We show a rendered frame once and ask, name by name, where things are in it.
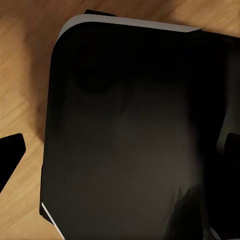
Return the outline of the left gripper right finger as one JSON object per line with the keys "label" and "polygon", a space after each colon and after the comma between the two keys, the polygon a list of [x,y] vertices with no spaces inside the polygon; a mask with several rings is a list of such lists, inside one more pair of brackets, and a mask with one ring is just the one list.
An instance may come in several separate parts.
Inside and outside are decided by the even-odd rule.
{"label": "left gripper right finger", "polygon": [[224,151],[235,165],[240,173],[240,135],[235,133],[229,133],[227,135]]}

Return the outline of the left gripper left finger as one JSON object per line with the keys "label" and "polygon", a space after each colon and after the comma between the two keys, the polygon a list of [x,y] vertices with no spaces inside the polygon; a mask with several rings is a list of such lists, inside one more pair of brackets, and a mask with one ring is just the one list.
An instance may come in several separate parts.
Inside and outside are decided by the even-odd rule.
{"label": "left gripper left finger", "polygon": [[26,152],[22,133],[0,138],[0,193]]}

